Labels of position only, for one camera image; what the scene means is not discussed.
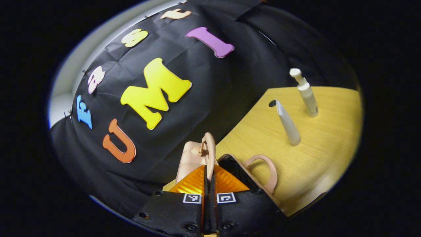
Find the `orange letter u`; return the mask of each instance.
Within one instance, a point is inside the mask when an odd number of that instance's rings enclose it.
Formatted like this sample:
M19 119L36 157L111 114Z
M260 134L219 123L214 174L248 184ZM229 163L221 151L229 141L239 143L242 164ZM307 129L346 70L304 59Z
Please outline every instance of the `orange letter u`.
M111 120L108 131L114 133L127 147L126 152L120 151L112 142L109 135L105 135L102 140L102 146L109 150L113 156L115 156L119 161L123 163L130 163L134 156L136 155L136 147L134 146L132 140L117 126L117 120Z

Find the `black fabric backdrop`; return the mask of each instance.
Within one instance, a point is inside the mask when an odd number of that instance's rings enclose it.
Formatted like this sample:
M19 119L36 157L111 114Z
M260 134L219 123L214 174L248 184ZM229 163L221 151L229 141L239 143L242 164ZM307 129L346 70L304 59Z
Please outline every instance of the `black fabric backdrop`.
M176 8L192 14L159 19ZM197 27L207 27L235 50L216 58L208 46L185 37ZM125 47L122 37L138 28L148 36ZM128 86L147 87L143 69L158 57L193 85L178 102L169 103L168 111L150 108L160 112L162 120L149 130L130 106L121 105L120 97ZM98 66L106 74L89 94L87 80ZM292 67L300 68L312 86L357 89L354 72L343 57L315 30L282 10L259 0L189 0L171 7L127 29L89 66L76 96L82 96L91 112L93 128L77 120L75 98L71 120L63 118L51 128L58 159L87 194L131 218L152 191L175 178L185 142L199 141L205 132L219 142L268 88L296 86L289 76ZM102 146L114 118L136 146L129 164ZM125 150L114 135L111 141Z

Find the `white pointed object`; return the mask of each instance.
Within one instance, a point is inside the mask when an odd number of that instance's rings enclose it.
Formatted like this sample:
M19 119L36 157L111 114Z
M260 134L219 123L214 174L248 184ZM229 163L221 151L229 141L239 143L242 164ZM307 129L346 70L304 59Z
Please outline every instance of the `white pointed object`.
M285 132L287 133L288 140L290 141L291 145L296 146L300 144L301 137L298 133L297 128L295 127L294 123L292 122L291 117L285 110L285 108L281 105L278 100L276 101L276 109L281 119L282 125L284 126Z

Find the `wooden table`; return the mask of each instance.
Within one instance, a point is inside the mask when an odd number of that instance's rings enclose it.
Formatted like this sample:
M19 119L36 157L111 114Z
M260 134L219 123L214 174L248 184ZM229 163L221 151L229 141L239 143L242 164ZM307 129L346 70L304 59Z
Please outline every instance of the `wooden table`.
M329 191L357 150L362 129L362 101L355 90L313 86L319 115L310 118L296 87L268 89L244 118L216 145L216 157L233 154L245 161L255 154L273 160L278 174L274 197L290 216ZM291 146L276 106L278 99L296 125L301 143ZM269 169L263 161L250 166L264 185ZM164 186L169 190L174 181Z

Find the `yellow letter m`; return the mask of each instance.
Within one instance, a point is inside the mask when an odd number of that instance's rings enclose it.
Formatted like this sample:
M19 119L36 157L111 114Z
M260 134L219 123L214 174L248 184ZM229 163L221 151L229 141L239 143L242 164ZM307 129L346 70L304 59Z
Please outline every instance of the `yellow letter m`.
M168 100L174 103L192 87L192 83L174 75L162 64L161 58L148 63L143 74L148 88L129 86L121 96L120 102L132 107L146 121L146 127L152 130L161 121L162 116L160 113L152 113L146 106L167 111L168 104L161 90L165 91Z

